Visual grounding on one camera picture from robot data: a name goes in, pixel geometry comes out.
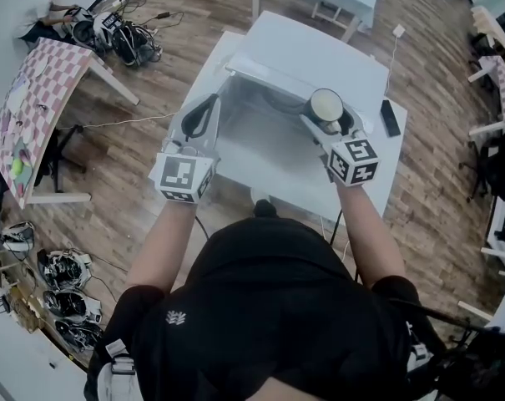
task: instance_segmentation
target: electronic equipment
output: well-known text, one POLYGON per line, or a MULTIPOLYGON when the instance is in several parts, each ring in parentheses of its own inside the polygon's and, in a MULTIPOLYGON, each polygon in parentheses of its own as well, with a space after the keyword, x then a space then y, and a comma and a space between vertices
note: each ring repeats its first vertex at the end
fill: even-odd
POLYGON ((37 253, 39 275, 54 291, 81 290, 91 278, 90 264, 89 255, 77 250, 37 253))
POLYGON ((396 121, 395 113, 393 112, 393 108, 389 99, 384 99, 382 101, 382 108, 380 113, 386 127, 387 136, 391 138, 400 135, 401 129, 399 128, 399 124, 396 121))
POLYGON ((44 308, 54 316, 70 322, 91 322, 98 324, 102 321, 100 301, 85 296, 81 292, 62 290, 43 292, 44 308))
POLYGON ((22 221, 3 229, 0 242, 10 252, 29 252, 33 248, 34 238, 35 226, 30 221, 22 221))
POLYGON ((69 9, 65 16, 73 18, 71 23, 63 24, 65 34, 72 36, 74 42, 82 48, 91 49, 101 54, 104 46, 99 37, 94 32, 94 16, 84 8, 69 9))
POLYGON ((110 31, 122 26, 123 20, 118 13, 110 13, 103 21, 102 24, 110 31))

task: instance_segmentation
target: wire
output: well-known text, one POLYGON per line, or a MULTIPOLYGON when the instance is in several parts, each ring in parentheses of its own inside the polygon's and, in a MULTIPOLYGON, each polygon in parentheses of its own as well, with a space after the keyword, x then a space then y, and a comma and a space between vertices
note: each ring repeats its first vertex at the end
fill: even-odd
POLYGON ((350 241, 347 241, 345 244, 345 249, 343 250, 343 258, 341 258, 341 263, 345 261, 346 249, 349 247, 350 243, 351 243, 350 241))
POLYGON ((436 311, 429 307, 425 307, 416 303, 407 302, 406 300, 400 300, 398 298, 390 298, 390 302, 396 303, 399 306, 404 306, 410 308, 416 312, 424 313, 429 317, 433 317, 434 319, 438 319, 440 321, 446 322, 448 324, 454 325, 456 327, 461 327, 469 331, 479 332, 481 334, 491 334, 493 336, 502 336, 505 337, 505 333, 496 331, 493 327, 479 327, 477 325, 472 325, 470 322, 463 321, 461 319, 457 319, 454 317, 450 317, 446 313, 436 311))
MULTIPOLYGON (((174 15, 178 15, 181 13, 181 17, 179 17, 179 21, 177 23, 172 23, 170 25, 165 25, 163 27, 156 27, 157 29, 163 29, 163 28, 170 28, 170 27, 177 27, 178 25, 180 25, 182 23, 182 19, 184 19, 184 15, 185 13, 183 12, 174 12, 174 13, 171 13, 167 18, 170 18, 170 17, 173 17, 174 15)), ((141 23, 140 25, 145 25, 146 23, 152 21, 153 19, 156 19, 157 16, 151 18, 151 19, 148 19, 147 21, 144 21, 143 23, 141 23)))
POLYGON ((332 232, 332 238, 330 239, 330 246, 334 245, 334 240, 336 239, 337 228, 339 227, 339 222, 341 221, 341 216, 343 215, 343 210, 339 211, 337 216, 336 225, 334 226, 334 231, 332 232))
POLYGON ((35 277, 35 272, 33 271, 32 269, 32 278, 33 278, 33 289, 32 291, 26 296, 26 298, 24 299, 24 302, 27 303, 29 298, 33 295, 33 293, 35 292, 35 290, 37 289, 37 278, 35 277))
POLYGON ((96 254, 93 254, 93 253, 89 253, 89 255, 92 257, 92 258, 96 258, 100 261, 103 261, 104 263, 107 263, 109 264, 110 266, 113 266, 113 267, 116 267, 117 269, 119 269, 120 271, 124 272, 124 273, 128 273, 128 271, 126 269, 124 269, 123 267, 121 266, 117 266, 115 264, 113 264, 111 261, 107 261, 105 260, 104 258, 101 258, 99 256, 97 256, 96 254))
POLYGON ((146 0, 143 0, 141 3, 138 3, 138 2, 127 2, 119 10, 117 10, 117 13, 120 13, 120 16, 122 17, 125 13, 133 13, 133 12, 135 12, 137 9, 143 7, 145 4, 146 4, 146 0), (133 6, 134 3, 135 3, 134 9, 127 11, 126 8, 129 7, 129 6, 133 6))
POLYGON ((384 92, 384 95, 387 94, 387 91, 389 90, 389 79, 391 78, 391 71, 393 70, 393 64, 395 63, 395 52, 396 52, 396 44, 398 43, 399 38, 395 36, 395 48, 393 48, 393 55, 391 57, 391 63, 389 65, 389 74, 387 75, 387 86, 386 86, 386 92, 384 92))
MULTIPOLYGON (((130 124, 134 122, 144 122, 145 120, 152 120, 152 119, 166 119, 170 116, 174 116, 176 113, 170 113, 166 114, 165 116, 152 116, 152 117, 145 117, 143 119, 131 119, 131 120, 121 120, 120 122, 111 122, 108 124, 85 124, 82 126, 82 128, 101 128, 103 126, 111 126, 111 125, 116 125, 116 124, 130 124)), ((58 130, 71 130, 74 126, 70 126, 69 128, 62 128, 58 130)))
POLYGON ((104 280, 104 279, 101 279, 101 278, 99 278, 99 277, 96 277, 95 275, 92 275, 92 277, 93 277, 94 279, 98 279, 99 281, 101 281, 101 282, 105 285, 105 287, 106 287, 106 288, 108 289, 108 291, 109 291, 109 294, 111 294, 111 297, 115 300, 115 303, 116 303, 116 302, 117 302, 117 299, 116 299, 116 298, 115 298, 115 296, 113 295, 113 292, 111 291, 111 288, 109 288, 109 285, 105 283, 105 280, 104 280))
POLYGON ((200 218, 198 216, 194 216, 194 219, 196 220, 197 223, 199 223, 200 229, 202 229, 202 231, 205 234, 205 239, 208 241, 210 239, 210 236, 208 235, 208 232, 206 231, 204 225, 202 224, 202 221, 200 221, 200 218))

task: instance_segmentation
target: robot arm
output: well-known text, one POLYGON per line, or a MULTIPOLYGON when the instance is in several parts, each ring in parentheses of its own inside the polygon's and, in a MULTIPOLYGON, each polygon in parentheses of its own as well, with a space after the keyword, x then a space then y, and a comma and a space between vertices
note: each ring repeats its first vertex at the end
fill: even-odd
POLYGON ((380 160, 365 135, 361 117, 332 91, 327 97, 330 102, 318 102, 316 94, 325 98, 325 90, 312 95, 300 120, 325 151, 323 162, 331 180, 335 177, 346 186, 373 180, 380 160))
POLYGON ((199 203, 219 162, 215 151, 219 118, 217 94, 196 99, 173 117, 150 173, 156 190, 167 199, 199 203))

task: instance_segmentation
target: metal device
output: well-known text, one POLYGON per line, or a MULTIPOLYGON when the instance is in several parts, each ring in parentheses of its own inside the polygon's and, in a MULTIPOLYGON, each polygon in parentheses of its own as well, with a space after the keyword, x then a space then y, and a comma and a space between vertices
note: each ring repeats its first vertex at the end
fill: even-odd
POLYGON ((198 203, 202 198, 220 159, 215 150, 219 119, 217 94, 196 99, 173 117, 149 176, 167 199, 198 203))
POLYGON ((65 34, 72 36, 78 46, 102 53, 103 45, 94 33, 94 15, 84 8, 69 9, 65 15, 73 18, 71 23, 63 24, 65 34))
POLYGON ((35 226, 30 221, 22 221, 3 229, 0 242, 10 252, 28 252, 33 248, 34 237, 35 226))
POLYGON ((90 264, 89 255, 78 250, 37 253, 39 275, 54 291, 81 290, 91 278, 90 264))
POLYGON ((343 185, 361 185, 375 178, 380 159, 366 137, 363 120, 328 89, 318 89, 305 105, 300 120, 325 151, 331 177, 343 185))
POLYGON ((55 322, 55 328, 77 353, 94 349, 104 335, 102 328, 90 322, 74 323, 58 320, 55 322))
POLYGON ((102 321, 100 301, 87 297, 81 292, 62 290, 43 292, 44 307, 54 316, 71 322, 91 322, 98 324, 102 321))

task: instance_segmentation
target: smartphone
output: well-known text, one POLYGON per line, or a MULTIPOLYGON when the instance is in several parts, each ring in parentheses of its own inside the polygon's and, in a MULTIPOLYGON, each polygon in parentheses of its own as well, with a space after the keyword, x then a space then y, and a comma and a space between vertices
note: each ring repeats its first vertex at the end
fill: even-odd
POLYGON ((401 129, 399 128, 399 124, 396 122, 395 113, 393 112, 389 99, 384 99, 382 101, 382 108, 380 112, 384 125, 386 126, 387 136, 391 138, 400 135, 401 129))

